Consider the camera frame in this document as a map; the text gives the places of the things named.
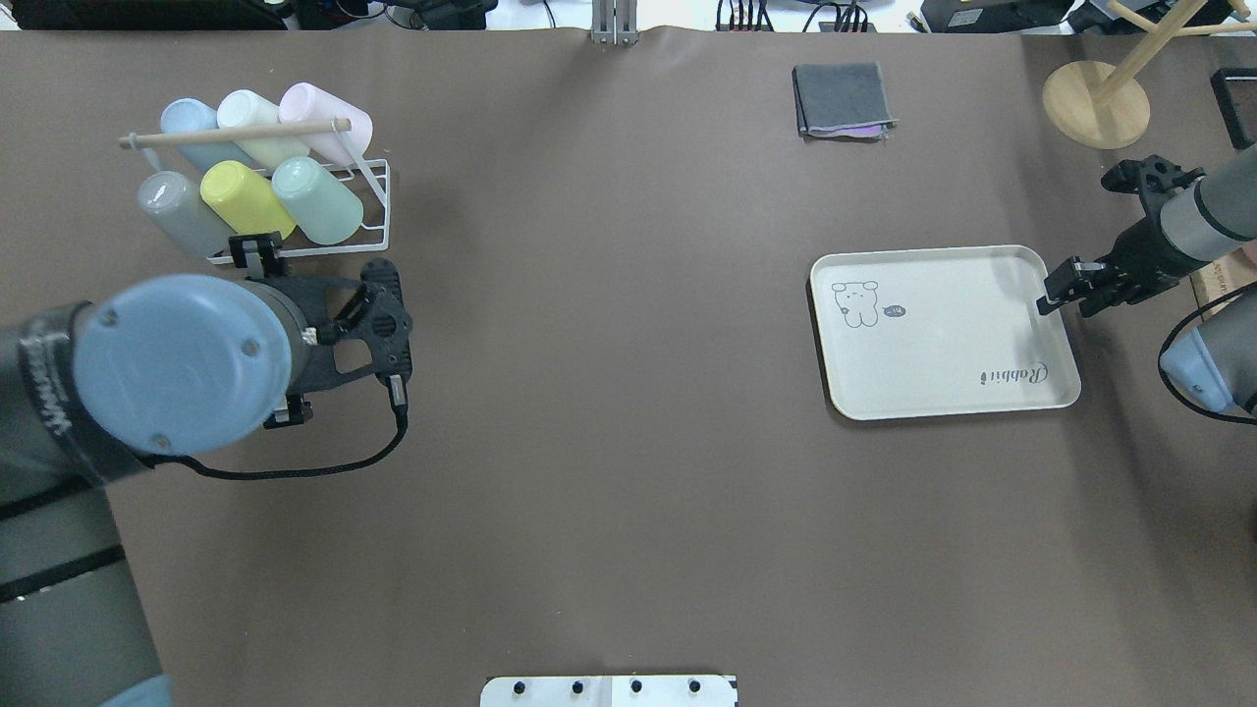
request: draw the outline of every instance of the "white label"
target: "white label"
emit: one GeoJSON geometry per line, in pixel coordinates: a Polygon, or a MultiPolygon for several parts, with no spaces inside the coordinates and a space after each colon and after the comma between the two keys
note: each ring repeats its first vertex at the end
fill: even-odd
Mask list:
{"type": "Polygon", "coordinates": [[[959,13],[952,15],[952,19],[948,20],[947,26],[953,28],[953,26],[965,26],[965,25],[978,24],[978,18],[980,16],[982,16],[982,8],[978,8],[977,10],[960,10],[959,13]]]}

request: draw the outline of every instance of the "wooden handle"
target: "wooden handle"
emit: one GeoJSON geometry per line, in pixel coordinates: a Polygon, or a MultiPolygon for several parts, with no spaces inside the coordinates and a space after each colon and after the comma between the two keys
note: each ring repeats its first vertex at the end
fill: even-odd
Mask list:
{"type": "Polygon", "coordinates": [[[1117,92],[1128,81],[1135,78],[1139,69],[1148,65],[1148,62],[1156,55],[1170,39],[1174,39],[1174,33],[1183,29],[1183,25],[1192,19],[1200,8],[1208,0],[1179,0],[1174,8],[1156,23],[1148,35],[1135,45],[1135,49],[1117,64],[1117,68],[1104,79],[1100,86],[1096,87],[1096,92],[1092,94],[1092,101],[1096,106],[1105,106],[1112,99],[1114,93],[1117,92]]]}
{"type": "MultiPolygon", "coordinates": [[[[1130,21],[1130,24],[1138,26],[1144,31],[1151,31],[1156,26],[1156,23],[1149,20],[1148,18],[1140,15],[1139,13],[1131,10],[1130,8],[1123,5],[1121,3],[1117,3],[1117,0],[1109,0],[1109,9],[1121,15],[1123,19],[1130,21]]],[[[1219,31],[1252,31],[1252,30],[1257,30],[1257,23],[1185,26],[1175,31],[1174,36],[1200,36],[1205,34],[1217,34],[1219,31]]]]}
{"type": "Polygon", "coordinates": [[[256,140],[263,137],[295,137],[299,135],[318,135],[321,132],[347,132],[351,127],[353,126],[349,118],[298,121],[270,126],[220,127],[217,130],[126,136],[118,138],[118,147],[123,150],[138,150],[141,147],[167,147],[175,145],[209,145],[211,142],[234,142],[236,140],[256,140]]]}

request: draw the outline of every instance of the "wooden stand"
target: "wooden stand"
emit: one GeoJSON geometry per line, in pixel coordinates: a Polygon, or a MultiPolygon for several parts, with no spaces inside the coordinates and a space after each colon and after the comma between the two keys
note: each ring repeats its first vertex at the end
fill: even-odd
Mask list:
{"type": "MultiPolygon", "coordinates": [[[[1102,62],[1073,62],[1052,72],[1043,82],[1047,117],[1071,140],[1097,150],[1116,150],[1139,140],[1148,130],[1151,109],[1135,74],[1175,36],[1238,31],[1253,24],[1184,30],[1205,1],[1179,0],[1161,21],[1153,24],[1112,0],[1109,6],[1145,29],[1148,35],[1116,68],[1102,62]]],[[[1243,0],[1232,0],[1232,5],[1243,15],[1248,14],[1243,0]]]]}

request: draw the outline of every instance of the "brown table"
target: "brown table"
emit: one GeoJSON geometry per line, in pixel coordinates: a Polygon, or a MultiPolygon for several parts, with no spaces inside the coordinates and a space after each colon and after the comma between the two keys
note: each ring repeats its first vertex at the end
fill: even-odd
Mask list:
{"type": "MultiPolygon", "coordinates": [[[[181,704],[471,706],[488,676],[634,671],[737,673],[753,706],[1252,703],[1257,437],[1155,374],[1189,288],[1070,312],[1066,410],[855,423],[822,387],[817,257],[1094,257],[1138,216],[1100,189],[1107,165],[1231,155],[1208,77],[1257,63],[1251,39],[1172,44],[1140,77],[1151,127],[1119,153],[1051,127],[1043,78],[1131,45],[6,36],[0,313],[236,277],[132,205],[147,167],[114,138],[168,101],[310,81],[373,114],[416,321],[412,431],[343,477],[162,468],[111,489],[181,704]],[[792,65],[854,60],[881,63],[892,138],[799,140],[792,65]]],[[[314,403],[305,428],[209,459],[327,463],[390,434],[375,382],[314,403]]]]}

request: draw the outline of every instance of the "folded gray towel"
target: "folded gray towel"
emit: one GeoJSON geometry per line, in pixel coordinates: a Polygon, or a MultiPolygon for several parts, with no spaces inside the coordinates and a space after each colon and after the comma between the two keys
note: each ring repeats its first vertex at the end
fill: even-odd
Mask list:
{"type": "Polygon", "coordinates": [[[882,138],[895,122],[875,63],[799,64],[793,79],[801,135],[882,138]]]}

